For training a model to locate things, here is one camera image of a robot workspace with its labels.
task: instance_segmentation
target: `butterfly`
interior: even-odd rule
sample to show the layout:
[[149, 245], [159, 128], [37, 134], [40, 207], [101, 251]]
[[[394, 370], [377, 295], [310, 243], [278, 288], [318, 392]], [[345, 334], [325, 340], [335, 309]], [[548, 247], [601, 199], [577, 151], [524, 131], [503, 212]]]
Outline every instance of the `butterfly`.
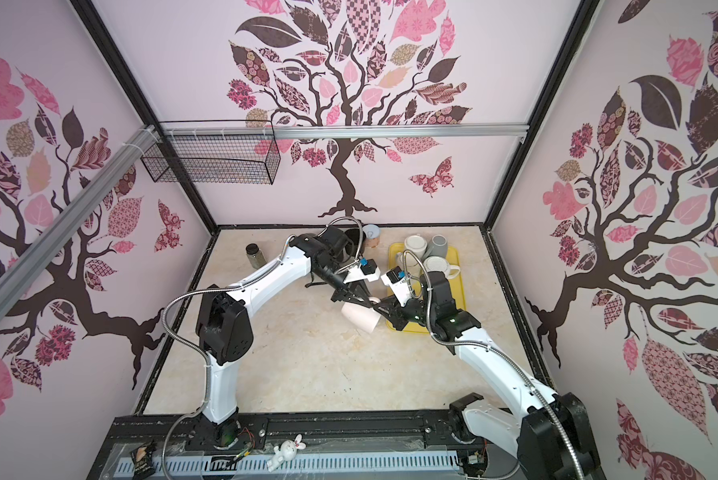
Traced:
[[442, 187], [452, 186], [453, 175], [450, 174], [450, 170], [453, 167], [452, 157], [447, 157], [437, 167], [436, 173], [433, 175], [413, 175], [410, 177], [412, 183], [423, 187], [423, 191], [431, 195], [433, 198], [433, 192], [437, 191], [441, 185]]
[[155, 252], [164, 250], [168, 246], [170, 248], [175, 248], [180, 245], [180, 235], [176, 233], [176, 230], [180, 228], [181, 222], [185, 221], [181, 220], [178, 214], [171, 213], [170, 208], [164, 205], [162, 200], [159, 200], [159, 208], [160, 216], [162, 217], [162, 223], [165, 225], [165, 229], [162, 230], [162, 233], [158, 237], [156, 237], [156, 243], [154, 244]]

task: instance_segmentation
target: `white arm segment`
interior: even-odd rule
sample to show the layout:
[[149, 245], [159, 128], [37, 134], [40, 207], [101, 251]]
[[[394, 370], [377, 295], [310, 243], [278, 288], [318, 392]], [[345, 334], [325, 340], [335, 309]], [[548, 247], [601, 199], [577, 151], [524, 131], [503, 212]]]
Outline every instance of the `white arm segment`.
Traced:
[[[501, 350], [483, 328], [466, 330], [457, 340], [475, 340]], [[522, 418], [527, 415], [527, 408], [533, 406], [542, 409], [542, 403], [537, 396], [530, 394], [529, 387], [524, 384], [517, 371], [496, 353], [488, 352], [479, 346], [456, 346], [455, 353], [460, 360], [468, 363], [487, 380], [513, 414], [491, 405], [486, 399], [471, 403], [463, 411], [469, 431], [475, 436], [488, 438], [490, 442], [516, 457]], [[552, 402], [556, 392], [536, 380], [533, 375], [527, 372], [525, 374], [540, 394]]]
[[[277, 260], [272, 260], [259, 268], [239, 283], [248, 282], [268, 270]], [[311, 259], [307, 258], [303, 250], [289, 246], [281, 265], [277, 266], [265, 278], [248, 286], [244, 290], [226, 293], [234, 300], [244, 300], [247, 316], [252, 319], [261, 306], [274, 295], [281, 292], [287, 285], [306, 276], [311, 271]], [[210, 385], [210, 401], [204, 409], [204, 414], [213, 423], [224, 422], [236, 410], [236, 379], [239, 376], [239, 360], [226, 362], [222, 366], [211, 355], [212, 383]]]

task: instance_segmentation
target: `wallpaper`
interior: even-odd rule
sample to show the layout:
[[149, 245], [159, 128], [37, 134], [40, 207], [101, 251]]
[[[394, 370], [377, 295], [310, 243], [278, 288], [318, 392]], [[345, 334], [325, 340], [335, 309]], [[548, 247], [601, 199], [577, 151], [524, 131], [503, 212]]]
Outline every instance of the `wallpaper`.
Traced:
[[557, 105], [496, 228], [552, 376], [610, 478], [718, 478], [718, 2], [608, 3]]
[[[201, 10], [161, 2], [155, 14], [144, 3], [98, 8], [160, 118], [271, 120], [281, 128], [524, 122], [577, 4], [239, 0]], [[524, 33], [505, 18], [520, 19]], [[166, 51], [190, 56], [180, 72], [142, 43], [166, 24], [201, 25], [198, 34], [189, 29], [191, 38], [166, 39]], [[273, 186], [197, 187], [221, 224], [315, 224], [353, 214], [368, 222], [482, 221], [514, 140], [279, 140]], [[269, 143], [254, 147], [261, 157]], [[365, 170], [369, 181], [360, 180]], [[466, 190], [458, 180], [466, 177], [482, 182]], [[255, 202], [228, 207], [250, 195]], [[392, 207], [396, 195], [408, 208]]]
[[[0, 30], [31, 25], [20, 48], [0, 46], [0, 278], [140, 128], [71, 7], [21, 8], [0, 2]], [[62, 41], [51, 57], [30, 51], [46, 29]], [[89, 471], [208, 238], [177, 184], [153, 184], [140, 162], [117, 182], [0, 323], [0, 478]]]

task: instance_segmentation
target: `wire basket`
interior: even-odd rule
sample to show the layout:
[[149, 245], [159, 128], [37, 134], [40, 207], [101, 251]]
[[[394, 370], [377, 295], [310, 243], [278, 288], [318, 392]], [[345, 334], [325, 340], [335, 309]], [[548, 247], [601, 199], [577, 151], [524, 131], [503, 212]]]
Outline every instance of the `wire basket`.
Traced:
[[[271, 121], [261, 120], [258, 124], [271, 128], [259, 134], [169, 134], [165, 141], [172, 145], [176, 158], [165, 156], [164, 145], [157, 143], [141, 160], [155, 182], [270, 185], [274, 183], [281, 155]], [[177, 168], [171, 168], [170, 163], [176, 163]]]

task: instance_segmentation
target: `white rabbit toy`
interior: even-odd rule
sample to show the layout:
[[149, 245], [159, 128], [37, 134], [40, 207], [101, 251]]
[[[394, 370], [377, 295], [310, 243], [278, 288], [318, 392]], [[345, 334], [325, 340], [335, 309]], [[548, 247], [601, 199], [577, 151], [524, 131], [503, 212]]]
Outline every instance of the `white rabbit toy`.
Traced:
[[292, 440], [285, 440], [281, 444], [281, 448], [279, 448], [278, 445], [274, 445], [274, 458], [266, 462], [268, 471], [273, 472], [279, 468], [282, 463], [289, 462], [295, 458], [298, 450], [306, 448], [306, 444], [301, 442], [302, 438], [303, 436], [298, 434], [294, 442]]

